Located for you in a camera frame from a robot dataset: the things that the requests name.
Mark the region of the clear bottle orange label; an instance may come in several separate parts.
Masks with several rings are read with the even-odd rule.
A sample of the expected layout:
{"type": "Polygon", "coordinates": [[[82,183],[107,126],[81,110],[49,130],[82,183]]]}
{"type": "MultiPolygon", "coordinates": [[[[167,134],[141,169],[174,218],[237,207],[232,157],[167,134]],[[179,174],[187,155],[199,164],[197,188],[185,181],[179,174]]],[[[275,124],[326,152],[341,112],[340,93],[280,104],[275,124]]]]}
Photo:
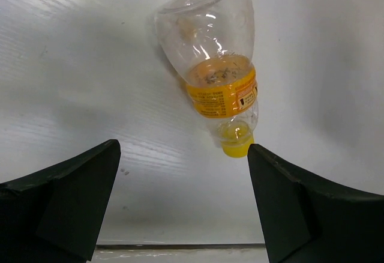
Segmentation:
{"type": "Polygon", "coordinates": [[[252,0],[171,0],[157,10],[155,30],[223,152],[246,156],[259,119],[252,0]]]}

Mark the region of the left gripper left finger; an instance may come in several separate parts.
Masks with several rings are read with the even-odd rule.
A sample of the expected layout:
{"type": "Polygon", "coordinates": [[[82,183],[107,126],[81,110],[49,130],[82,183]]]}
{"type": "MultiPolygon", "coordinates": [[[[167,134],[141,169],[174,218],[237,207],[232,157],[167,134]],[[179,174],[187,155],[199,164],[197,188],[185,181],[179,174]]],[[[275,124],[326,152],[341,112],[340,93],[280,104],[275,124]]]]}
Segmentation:
{"type": "Polygon", "coordinates": [[[120,158],[111,139],[1,183],[1,262],[91,261],[120,158]]]}

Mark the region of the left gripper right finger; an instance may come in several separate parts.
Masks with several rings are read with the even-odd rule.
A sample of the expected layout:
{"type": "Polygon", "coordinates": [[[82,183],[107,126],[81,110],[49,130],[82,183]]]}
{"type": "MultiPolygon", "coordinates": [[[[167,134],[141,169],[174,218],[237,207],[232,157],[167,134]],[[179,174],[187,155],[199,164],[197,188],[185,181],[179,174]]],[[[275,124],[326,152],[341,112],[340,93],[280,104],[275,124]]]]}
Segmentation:
{"type": "Polygon", "coordinates": [[[382,262],[383,196],[296,166],[259,144],[248,165],[270,262],[382,262]]]}

